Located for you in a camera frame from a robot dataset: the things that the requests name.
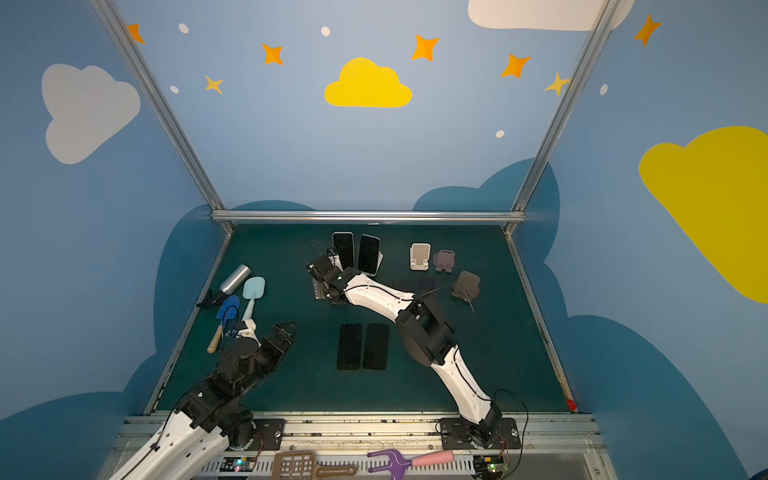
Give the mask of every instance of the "brown slotted scoop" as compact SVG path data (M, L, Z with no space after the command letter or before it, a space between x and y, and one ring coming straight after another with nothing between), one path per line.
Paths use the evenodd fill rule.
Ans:
M284 452L275 455L272 480L314 480L337 475L351 476L356 473L357 467L354 465L321 467L315 463L315 454L312 452Z

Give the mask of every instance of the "white cloud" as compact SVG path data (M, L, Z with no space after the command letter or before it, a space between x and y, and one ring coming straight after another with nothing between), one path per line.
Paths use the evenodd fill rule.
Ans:
M634 0L620 0L611 28L629 15ZM586 31L603 0L469 0L469 18L486 28Z
M139 113L141 100L133 85L115 81L91 65L51 65L43 74L43 101L53 120L45 143L56 160L83 161Z

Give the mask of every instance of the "metal cylinder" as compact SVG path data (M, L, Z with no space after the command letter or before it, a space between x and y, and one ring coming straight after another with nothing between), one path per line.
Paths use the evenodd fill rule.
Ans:
M226 293L227 295L232 295L235 290L237 290L237 287L239 287L240 284L244 282L249 275L250 268L245 265L240 265L235 269L235 271L232 272L231 275L227 277L226 280L221 283L219 290Z

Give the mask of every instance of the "phone on stand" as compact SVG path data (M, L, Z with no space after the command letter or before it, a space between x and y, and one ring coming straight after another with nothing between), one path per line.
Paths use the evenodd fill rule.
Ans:
M379 246L381 239L370 235L360 236L360 249L357 253L357 268L365 275L376 276L379 271Z
M333 248L339 255L341 270L355 266L355 236L352 232L333 232Z

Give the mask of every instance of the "green mat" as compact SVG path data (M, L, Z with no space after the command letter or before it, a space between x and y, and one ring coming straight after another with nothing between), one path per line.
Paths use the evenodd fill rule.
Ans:
M275 323L299 323L296 342L286 358L243 398L243 406L254 411L457 410L437 374L408 355L394 323L385 371L336 370L342 323L361 323L365 328L368 323L389 321L360 306L330 306L315 300L303 259L323 253L325 249L311 240L330 245L334 231L352 231L356 242L362 233L381 238L384 259L375 280L385 285L408 282L415 286L417 276L428 275L443 286L462 270L479 275L474 321L469 305L451 298L450 287L437 292L440 307L456 329L454 339L461 342L469 334L462 355L475 379L489 395L496 389L517 393L532 412L568 411L505 238L499 227L491 226L239 225L212 284L218 286L244 263L253 276L266 279L264 297L253 309L257 335L264 336ZM432 253L454 250L453 273L435 273L431 260L427 272L410 270L412 243L430 243ZM237 294L242 299L242 287ZM242 302L240 316L246 304ZM217 356L206 351L217 328L215 315L215 309L198 314L158 410L171 409L215 368ZM509 397L498 396L502 410L522 410Z

